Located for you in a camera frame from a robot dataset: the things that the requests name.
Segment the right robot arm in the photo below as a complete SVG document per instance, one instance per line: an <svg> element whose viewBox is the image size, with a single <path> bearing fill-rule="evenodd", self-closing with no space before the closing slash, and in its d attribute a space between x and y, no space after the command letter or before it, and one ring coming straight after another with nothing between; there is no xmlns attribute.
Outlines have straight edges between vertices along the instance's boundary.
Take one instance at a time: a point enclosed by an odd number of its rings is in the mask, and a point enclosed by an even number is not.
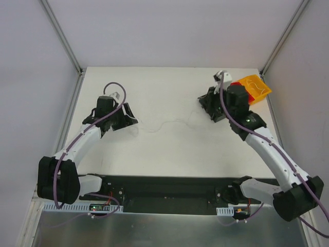
<svg viewBox="0 0 329 247"><path fill-rule="evenodd" d="M227 89L210 87L198 101L212 121L229 120L232 131L261 157L278 185L244 176L222 195L231 204L243 203L248 198L269 204L289 222L320 204L324 183L319 176L311 177L288 156L265 121L249 109L248 99L244 86L232 84Z"/></svg>

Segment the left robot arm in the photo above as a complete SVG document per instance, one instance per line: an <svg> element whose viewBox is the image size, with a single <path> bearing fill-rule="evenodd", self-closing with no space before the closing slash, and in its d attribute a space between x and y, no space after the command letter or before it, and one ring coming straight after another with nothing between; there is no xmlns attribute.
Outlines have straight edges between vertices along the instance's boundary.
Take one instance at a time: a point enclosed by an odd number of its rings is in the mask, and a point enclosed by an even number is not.
<svg viewBox="0 0 329 247"><path fill-rule="evenodd" d="M69 144L39 161L38 197L73 204L78 197L91 193L97 200L104 200L109 188L102 183L102 178L93 174L78 175L77 167L106 132L137 123L127 102L120 104L114 96L100 96Z"/></svg>

